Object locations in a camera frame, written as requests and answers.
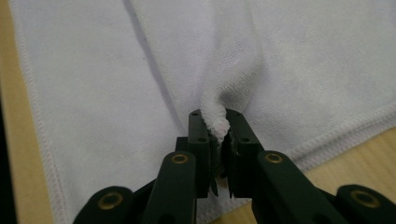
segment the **white fabric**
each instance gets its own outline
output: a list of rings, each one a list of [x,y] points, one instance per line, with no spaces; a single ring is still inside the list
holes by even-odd
[[[199,107],[219,133],[244,112],[304,170],[396,125],[394,1],[10,5],[57,223],[155,178]],[[245,201],[211,195],[198,222]]]

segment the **white towel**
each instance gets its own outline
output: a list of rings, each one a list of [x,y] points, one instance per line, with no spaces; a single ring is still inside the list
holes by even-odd
[[[199,107],[218,134],[244,112],[303,170],[396,125],[393,1],[10,4],[57,223],[155,178]],[[210,195],[198,222],[245,201]]]

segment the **wooden surface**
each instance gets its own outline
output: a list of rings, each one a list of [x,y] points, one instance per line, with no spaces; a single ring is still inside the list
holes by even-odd
[[[0,1],[0,88],[19,223],[52,223],[7,1]],[[339,186],[354,183],[375,189],[396,202],[396,128],[350,149],[306,175],[317,187],[332,194]],[[255,223],[255,219],[250,204],[247,204],[213,223]]]
[[[17,219],[52,223],[50,199],[7,1],[0,1],[0,90]]]

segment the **pinched towel fabric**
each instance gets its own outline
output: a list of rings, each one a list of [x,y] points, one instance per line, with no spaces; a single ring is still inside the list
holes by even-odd
[[[156,177],[188,114],[301,169],[396,125],[394,1],[9,1],[57,223]],[[199,200],[199,223],[246,200]]]

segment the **circular hole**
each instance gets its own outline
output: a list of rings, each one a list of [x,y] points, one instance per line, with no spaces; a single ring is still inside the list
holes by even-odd
[[[357,203],[370,208],[377,208],[381,205],[380,201],[371,193],[360,189],[354,189],[350,192],[350,196]]]
[[[158,219],[158,224],[173,224],[175,222],[175,218],[168,214],[165,214]]]
[[[188,160],[189,158],[184,154],[176,154],[171,159],[172,163],[176,163],[176,164],[186,163]]]
[[[98,206],[102,210],[109,210],[117,207],[122,202],[122,195],[116,191],[105,194],[98,202]]]
[[[283,158],[275,153],[265,155],[265,159],[271,163],[280,163],[283,161]]]
[[[315,214],[312,220],[317,224],[332,224],[332,221],[322,214]]]

